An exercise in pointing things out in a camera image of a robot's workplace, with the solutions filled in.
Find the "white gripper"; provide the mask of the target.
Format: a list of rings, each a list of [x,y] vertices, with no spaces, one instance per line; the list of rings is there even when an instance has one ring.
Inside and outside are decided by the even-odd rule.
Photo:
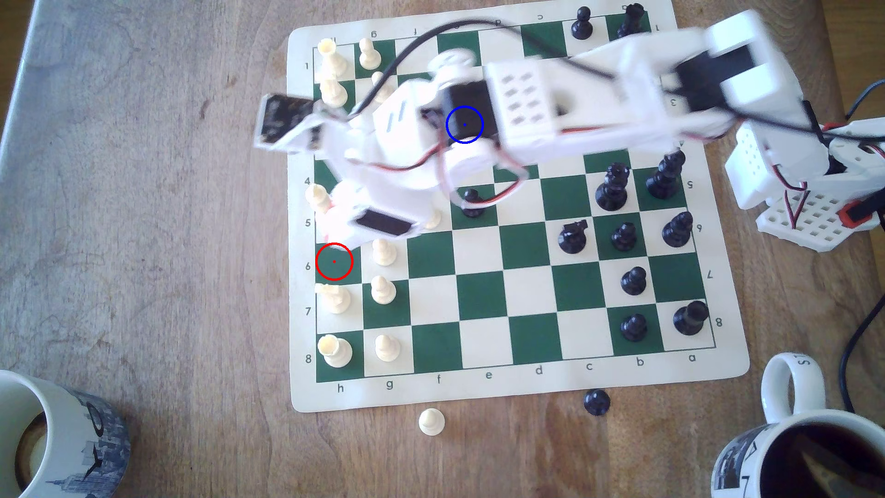
[[[368,240],[415,237],[437,219],[455,186],[454,149],[436,87],[410,80],[345,123],[324,123],[324,162],[336,178],[319,214],[319,241],[349,250]]]

